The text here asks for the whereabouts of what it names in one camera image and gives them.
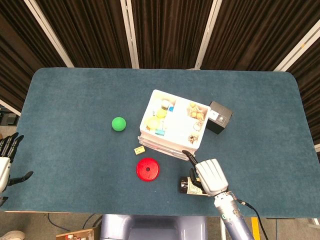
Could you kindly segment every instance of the floor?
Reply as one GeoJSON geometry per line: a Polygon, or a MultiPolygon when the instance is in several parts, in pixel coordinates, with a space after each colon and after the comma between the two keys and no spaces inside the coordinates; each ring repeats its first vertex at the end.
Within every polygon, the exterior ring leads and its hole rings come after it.
{"type": "MultiPolygon", "coordinates": [[[[12,135],[16,132],[14,126],[0,126],[2,137],[12,135]]],[[[90,214],[86,213],[50,213],[50,219],[56,225],[62,226],[71,231],[82,229],[86,219],[90,214]]],[[[95,214],[86,224],[86,228],[92,227],[100,214],[95,214]]],[[[251,229],[251,218],[245,219],[251,229]]],[[[220,240],[220,219],[218,217],[208,217],[208,239],[220,240]]],[[[316,240],[320,239],[320,229],[309,227],[310,219],[278,219],[277,220],[277,238],[276,238],[276,220],[262,219],[262,224],[270,240],[316,240]]],[[[48,221],[47,213],[14,213],[0,211],[0,236],[8,231],[20,230],[26,235],[26,240],[55,240],[57,234],[66,231],[53,226],[48,221]]],[[[260,239],[265,240],[260,229],[260,239]]]]}

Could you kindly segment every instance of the green ball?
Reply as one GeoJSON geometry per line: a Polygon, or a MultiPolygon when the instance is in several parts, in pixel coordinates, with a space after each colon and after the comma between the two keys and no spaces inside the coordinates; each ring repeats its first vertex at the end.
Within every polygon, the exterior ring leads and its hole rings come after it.
{"type": "Polygon", "coordinates": [[[112,128],[115,131],[120,132],[120,131],[123,131],[126,128],[127,123],[126,123],[126,120],[123,117],[117,116],[112,120],[112,124],[111,125],[112,125],[112,128]]]}

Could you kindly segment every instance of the cable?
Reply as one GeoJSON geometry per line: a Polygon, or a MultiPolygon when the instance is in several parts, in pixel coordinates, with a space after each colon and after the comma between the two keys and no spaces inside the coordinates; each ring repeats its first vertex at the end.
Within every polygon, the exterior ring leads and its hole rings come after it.
{"type": "Polygon", "coordinates": [[[269,240],[269,238],[267,237],[266,231],[265,231],[265,229],[264,229],[264,226],[262,225],[262,222],[261,222],[261,219],[260,219],[260,216],[259,216],[259,213],[257,212],[257,210],[256,210],[253,206],[251,206],[249,203],[247,203],[247,202],[245,202],[245,201],[242,201],[242,200],[240,200],[240,199],[236,199],[236,200],[237,200],[239,203],[241,203],[242,205],[245,205],[245,206],[251,208],[251,209],[255,212],[256,216],[258,217],[258,220],[259,220],[259,223],[260,223],[260,226],[261,226],[263,235],[264,235],[264,237],[265,237],[266,240],[269,240]]]}
{"type": "Polygon", "coordinates": [[[67,232],[71,232],[69,229],[66,229],[66,228],[64,228],[64,227],[62,227],[62,226],[58,226],[57,224],[54,224],[51,220],[50,220],[50,217],[49,217],[49,212],[48,212],[48,220],[49,220],[49,222],[53,225],[53,226],[55,226],[55,227],[57,227],[57,228],[60,228],[60,229],[63,229],[63,230],[66,230],[67,232]]]}
{"type": "Polygon", "coordinates": [[[102,219],[102,216],[103,216],[103,215],[101,215],[100,217],[98,217],[97,220],[95,220],[94,224],[92,225],[93,228],[97,226],[97,223],[102,219]]]}
{"type": "Polygon", "coordinates": [[[275,240],[278,240],[278,219],[275,219],[275,240]]]}
{"type": "Polygon", "coordinates": [[[85,226],[86,226],[87,222],[89,221],[89,219],[90,219],[93,215],[95,215],[95,213],[91,214],[91,215],[87,218],[87,220],[86,220],[86,221],[84,222],[84,224],[83,224],[82,229],[85,229],[85,226]]]}

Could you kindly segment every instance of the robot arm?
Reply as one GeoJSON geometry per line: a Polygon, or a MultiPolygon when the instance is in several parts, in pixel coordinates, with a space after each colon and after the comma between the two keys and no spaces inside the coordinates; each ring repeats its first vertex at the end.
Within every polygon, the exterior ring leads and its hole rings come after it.
{"type": "Polygon", "coordinates": [[[190,152],[186,150],[182,152],[193,165],[193,168],[190,169],[192,183],[203,189],[209,196],[214,197],[214,206],[218,209],[232,240],[254,240],[237,206],[236,197],[231,191],[228,191],[229,184],[218,161],[209,159],[198,163],[190,152]],[[196,181],[195,172],[200,181],[196,181]]]}
{"type": "MultiPolygon", "coordinates": [[[[33,171],[29,171],[25,176],[9,179],[11,164],[14,161],[17,148],[19,143],[24,139],[23,135],[16,138],[18,135],[19,133],[16,132],[0,140],[0,193],[4,192],[7,186],[24,182],[34,173],[33,171]]],[[[7,199],[5,196],[0,196],[0,207],[7,199]]]]}

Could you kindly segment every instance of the shoe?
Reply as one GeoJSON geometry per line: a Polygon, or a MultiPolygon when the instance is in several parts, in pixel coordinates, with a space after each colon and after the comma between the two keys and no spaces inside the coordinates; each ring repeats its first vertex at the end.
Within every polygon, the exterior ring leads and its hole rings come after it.
{"type": "Polygon", "coordinates": [[[26,235],[22,231],[9,231],[0,237],[0,240],[23,240],[26,235]]]}

